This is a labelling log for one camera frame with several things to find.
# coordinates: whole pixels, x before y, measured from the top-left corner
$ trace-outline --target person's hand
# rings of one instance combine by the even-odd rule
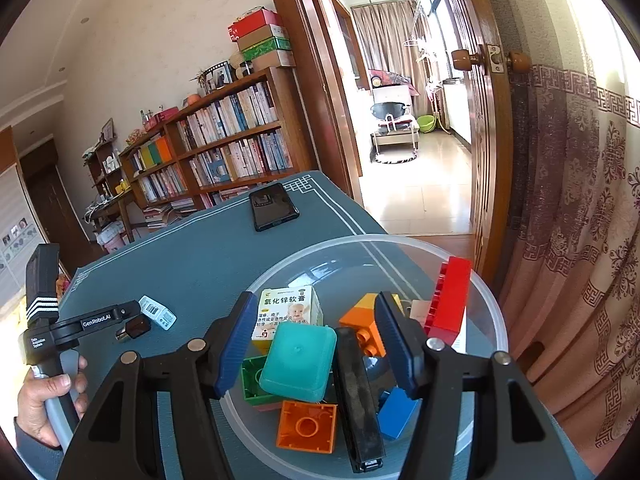
[[[80,356],[78,368],[84,370],[86,365],[86,359]],[[80,394],[75,402],[79,418],[82,418],[89,404],[88,397],[84,392],[87,385],[86,376],[82,372],[78,372],[73,388]],[[68,393],[70,388],[71,380],[68,374],[49,379],[36,379],[33,376],[33,370],[29,368],[20,392],[18,392],[18,416],[15,421],[20,429],[46,446],[59,447],[58,438],[47,418],[44,401],[62,396]]]

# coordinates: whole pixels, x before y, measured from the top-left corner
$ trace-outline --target transparent plastic bowl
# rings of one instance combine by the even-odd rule
[[[264,288],[313,285],[324,313],[324,323],[338,326],[338,320],[367,292],[388,290],[399,294],[402,305],[411,300],[430,300],[440,264],[450,254],[434,245],[391,235],[359,235],[336,238],[306,248],[280,261],[258,278],[250,290],[260,296]],[[466,352],[489,357],[508,350],[507,333],[500,309],[489,288],[472,273],[466,304]],[[258,355],[251,345],[247,357]],[[395,379],[386,358],[365,358],[369,384],[378,400]],[[383,466],[366,474],[354,474],[347,454],[342,427],[338,424],[335,450],[316,454],[277,448],[276,432],[280,410],[258,412],[242,398],[240,380],[221,400],[223,412],[242,443],[258,459],[292,480],[344,478],[395,479],[398,477],[419,410],[397,440],[385,438]],[[325,399],[335,398],[330,379]],[[464,393],[456,453],[471,442],[473,394]]]

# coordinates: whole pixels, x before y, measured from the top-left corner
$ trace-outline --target teal tablecloth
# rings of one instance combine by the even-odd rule
[[[61,319],[138,300],[144,295],[164,304],[177,316],[167,332],[154,327],[125,344],[116,342],[114,330],[83,338],[80,351],[90,364],[90,397],[125,350],[151,356],[171,352],[190,338],[202,336],[214,319],[229,312],[240,292],[286,256],[331,238],[384,233],[363,208],[318,171],[300,173],[282,183],[300,210],[300,217],[294,221],[257,233],[248,197],[244,195],[193,214],[76,273],[61,302]],[[281,475],[246,450],[217,402],[213,409],[236,479],[282,480]],[[180,479],[168,394],[159,396],[159,411],[166,477]],[[593,478],[558,430],[577,477]],[[468,448],[456,457],[452,478],[465,478],[467,463]]]

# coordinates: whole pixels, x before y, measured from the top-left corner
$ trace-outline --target screw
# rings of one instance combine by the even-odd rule
[[[187,348],[192,352],[199,352],[207,345],[204,339],[192,339],[187,343]]]
[[[137,358],[138,358],[138,354],[129,350],[128,352],[124,352],[124,354],[120,356],[120,361],[124,365],[130,365],[131,363],[136,362]]]
[[[496,352],[494,354],[494,359],[498,364],[501,364],[501,365],[511,364],[511,356],[507,354],[507,352]]]
[[[438,339],[437,337],[428,338],[427,346],[431,348],[431,350],[435,350],[436,352],[443,350],[445,347],[444,341],[442,339]]]

